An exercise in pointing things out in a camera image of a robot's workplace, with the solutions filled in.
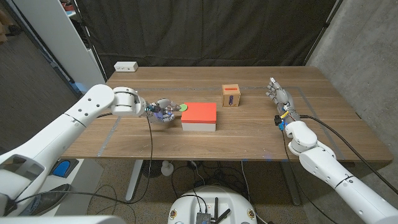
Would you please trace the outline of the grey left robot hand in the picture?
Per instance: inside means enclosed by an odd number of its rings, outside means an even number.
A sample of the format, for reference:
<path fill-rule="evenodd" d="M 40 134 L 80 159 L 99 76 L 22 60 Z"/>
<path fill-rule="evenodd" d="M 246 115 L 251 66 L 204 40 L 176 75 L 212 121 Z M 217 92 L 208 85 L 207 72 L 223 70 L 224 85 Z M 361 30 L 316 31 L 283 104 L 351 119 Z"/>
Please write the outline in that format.
<path fill-rule="evenodd" d="M 144 115 L 150 123 L 167 123 L 175 119 L 174 111 L 179 111 L 180 109 L 181 107 L 178 104 L 170 99 L 163 98 L 148 104 Z"/>

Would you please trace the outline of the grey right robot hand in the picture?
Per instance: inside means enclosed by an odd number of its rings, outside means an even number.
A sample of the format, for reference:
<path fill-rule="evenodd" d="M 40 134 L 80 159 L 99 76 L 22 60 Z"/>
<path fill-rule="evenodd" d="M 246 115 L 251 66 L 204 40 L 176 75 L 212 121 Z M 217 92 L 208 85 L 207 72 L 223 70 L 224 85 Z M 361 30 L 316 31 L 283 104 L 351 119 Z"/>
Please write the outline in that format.
<path fill-rule="evenodd" d="M 300 121 L 300 115 L 295 110 L 292 95 L 283 89 L 273 77 L 270 77 L 266 95 L 276 104 L 279 116 L 285 124 Z"/>

